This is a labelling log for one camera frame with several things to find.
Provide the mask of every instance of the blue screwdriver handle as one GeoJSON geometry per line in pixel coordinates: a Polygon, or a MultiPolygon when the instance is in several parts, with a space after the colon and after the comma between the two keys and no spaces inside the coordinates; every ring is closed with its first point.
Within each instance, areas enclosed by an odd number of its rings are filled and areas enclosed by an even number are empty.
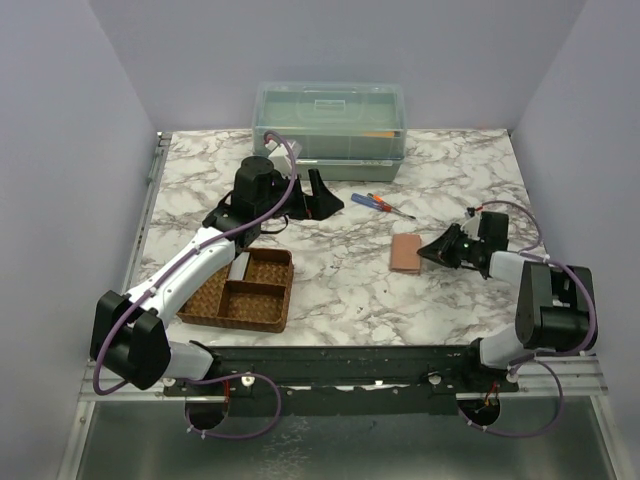
{"type": "Polygon", "coordinates": [[[351,200],[359,203],[360,205],[364,205],[365,207],[373,208],[374,210],[382,211],[382,205],[376,202],[371,197],[366,197],[364,195],[360,195],[359,193],[353,193],[351,195],[351,200]]]}

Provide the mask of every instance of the gray floor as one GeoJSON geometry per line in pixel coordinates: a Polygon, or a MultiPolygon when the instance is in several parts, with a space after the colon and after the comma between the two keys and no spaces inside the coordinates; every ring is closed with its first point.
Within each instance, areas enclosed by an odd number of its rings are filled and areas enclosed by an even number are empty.
{"type": "MultiPolygon", "coordinates": [[[[550,399],[504,401],[496,426],[524,431],[553,414],[550,399]]],[[[458,417],[286,417],[259,439],[224,441],[186,433],[182,405],[101,403],[81,479],[409,480],[612,479],[589,399],[572,399],[553,433],[501,439],[458,417]]],[[[234,419],[250,431],[263,419],[234,419]]]]}

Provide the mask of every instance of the white marble surface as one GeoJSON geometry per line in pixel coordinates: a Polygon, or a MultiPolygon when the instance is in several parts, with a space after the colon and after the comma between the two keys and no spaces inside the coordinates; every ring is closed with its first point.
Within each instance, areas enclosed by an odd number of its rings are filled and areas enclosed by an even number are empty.
{"type": "MultiPolygon", "coordinates": [[[[209,345],[456,344],[512,322],[517,292],[507,284],[426,260],[420,276],[388,268],[394,233],[419,233],[427,244],[461,221],[467,206],[496,198],[528,205],[506,131],[412,130],[407,143],[393,183],[329,182],[344,210],[323,222],[293,221],[283,233],[255,242],[293,252],[295,278],[283,333],[200,327],[176,318],[169,338],[209,345]],[[353,192],[378,193],[418,220],[355,204],[353,192]]],[[[250,154],[248,130],[174,134],[139,280],[190,240],[250,154]]],[[[510,213],[512,248],[528,245],[534,229],[510,213]]]]}

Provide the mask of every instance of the green plastic container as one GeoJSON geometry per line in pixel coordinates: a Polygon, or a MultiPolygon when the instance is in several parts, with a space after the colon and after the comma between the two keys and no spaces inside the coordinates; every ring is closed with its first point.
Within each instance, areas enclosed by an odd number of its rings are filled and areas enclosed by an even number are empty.
{"type": "Polygon", "coordinates": [[[255,155],[268,156],[266,130],[296,140],[303,177],[309,168],[323,180],[392,181],[404,161],[407,137],[398,85],[263,83],[253,119],[255,155]]]}

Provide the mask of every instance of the brown basket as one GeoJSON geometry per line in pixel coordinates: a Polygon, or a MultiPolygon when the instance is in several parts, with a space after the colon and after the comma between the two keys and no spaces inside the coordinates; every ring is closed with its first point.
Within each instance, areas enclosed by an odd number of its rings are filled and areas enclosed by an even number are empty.
{"type": "Polygon", "coordinates": [[[279,333],[287,324],[293,284],[288,250],[249,248],[244,280],[228,280],[231,266],[216,272],[180,309],[185,323],[279,333]]]}

